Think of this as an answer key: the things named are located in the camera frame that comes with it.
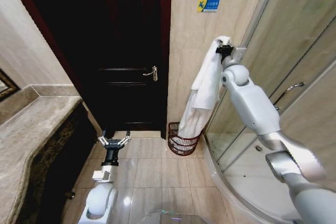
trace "door frame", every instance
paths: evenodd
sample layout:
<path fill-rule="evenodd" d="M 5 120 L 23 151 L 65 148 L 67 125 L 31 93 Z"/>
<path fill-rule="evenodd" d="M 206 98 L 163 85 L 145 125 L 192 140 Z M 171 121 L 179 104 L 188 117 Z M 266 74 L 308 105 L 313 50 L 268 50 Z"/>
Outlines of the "door frame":
<path fill-rule="evenodd" d="M 87 104 L 89 108 L 92 107 L 90 104 L 92 101 L 90 99 L 90 94 L 85 93 L 82 83 L 80 82 L 77 75 L 74 73 L 71 68 L 69 61 L 60 50 L 57 45 L 56 40 L 54 39 L 53 34 L 49 30 L 46 22 L 42 18 L 39 10 L 34 4 L 33 0 L 21 0 L 23 5 L 26 7 L 28 13 L 32 17 L 35 22 L 37 28 L 40 30 L 44 39 L 50 46 L 51 50 L 54 52 L 56 58 L 64 68 L 65 72 L 69 76 L 70 80 L 73 82 L 77 91 Z M 160 128 L 161 128 L 161 138 L 166 138 L 166 124 L 167 124 L 167 99 L 168 99 L 168 74 L 169 74 L 169 46 L 170 46 L 170 21 L 171 21 L 171 0 L 160 0 L 160 31 L 161 31 L 161 66 L 160 66 L 160 78 L 162 80 L 163 85 L 160 87 L 162 97 L 161 103 L 162 106 L 160 108 L 159 113 L 162 115 L 160 118 Z M 93 116 L 96 118 L 98 123 L 101 122 L 98 114 L 95 111 L 92 111 Z"/>

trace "hanging towel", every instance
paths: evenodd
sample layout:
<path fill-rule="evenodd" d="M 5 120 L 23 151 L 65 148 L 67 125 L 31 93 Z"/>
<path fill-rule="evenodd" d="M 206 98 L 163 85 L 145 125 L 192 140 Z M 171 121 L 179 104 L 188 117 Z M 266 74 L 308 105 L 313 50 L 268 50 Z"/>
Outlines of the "hanging towel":
<path fill-rule="evenodd" d="M 178 135 L 184 138 L 198 136 L 209 120 L 216 101 L 219 99 L 220 75 L 222 64 L 220 54 L 216 53 L 220 41 L 228 45 L 230 37 L 219 36 L 216 38 L 203 60 L 193 85 L 191 94 L 180 121 Z"/>

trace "blue sign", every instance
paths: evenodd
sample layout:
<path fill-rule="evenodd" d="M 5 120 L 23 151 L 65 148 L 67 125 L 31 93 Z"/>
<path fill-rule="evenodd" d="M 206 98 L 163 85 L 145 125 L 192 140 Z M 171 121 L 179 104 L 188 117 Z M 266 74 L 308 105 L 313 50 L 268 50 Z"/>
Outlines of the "blue sign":
<path fill-rule="evenodd" d="M 198 12 L 216 12 L 219 0 L 198 0 Z"/>

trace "red wicker basket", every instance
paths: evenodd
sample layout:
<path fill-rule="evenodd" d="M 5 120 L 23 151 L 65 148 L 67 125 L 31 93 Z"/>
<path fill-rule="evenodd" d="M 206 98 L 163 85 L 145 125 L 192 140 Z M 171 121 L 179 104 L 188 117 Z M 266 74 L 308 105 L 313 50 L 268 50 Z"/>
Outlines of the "red wicker basket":
<path fill-rule="evenodd" d="M 179 122 L 169 123 L 168 124 L 168 147 L 169 149 L 179 155 L 187 156 L 194 152 L 196 149 L 198 140 L 200 139 L 202 133 L 194 138 L 183 138 L 178 136 L 179 132 Z"/>

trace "mirror frame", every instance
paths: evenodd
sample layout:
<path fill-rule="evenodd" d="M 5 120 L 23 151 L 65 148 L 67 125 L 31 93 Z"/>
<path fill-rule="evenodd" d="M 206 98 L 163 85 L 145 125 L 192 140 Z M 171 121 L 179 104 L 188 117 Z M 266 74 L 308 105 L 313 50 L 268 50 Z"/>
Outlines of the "mirror frame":
<path fill-rule="evenodd" d="M 7 89 L 0 92 L 0 101 L 4 100 L 9 95 L 15 93 L 20 88 L 15 84 L 14 81 L 11 80 L 8 75 L 0 68 L 0 80 L 7 86 Z"/>

